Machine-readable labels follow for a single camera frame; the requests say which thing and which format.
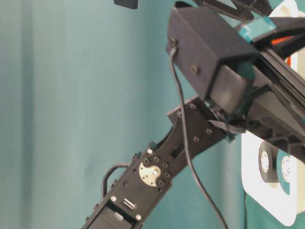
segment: teal curtain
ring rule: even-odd
[[[0,2],[0,228],[80,228],[107,169],[166,135],[179,102],[164,51],[172,4]],[[234,229],[244,227],[240,151],[237,137],[194,160]],[[220,227],[188,168],[144,226]]]

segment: black robotic arm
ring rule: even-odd
[[[143,226],[187,165],[183,118],[191,158],[248,130],[305,162],[305,82],[280,57],[289,48],[303,47],[295,43],[305,34],[305,20],[268,22],[275,27],[247,42],[238,31],[251,28],[249,24],[234,29],[208,6],[174,5],[166,49],[169,54],[176,50],[173,61],[198,96],[185,103],[185,117],[181,106],[168,114],[173,124],[168,135],[133,157],[83,229]],[[282,36],[291,39],[282,46],[271,45]]]

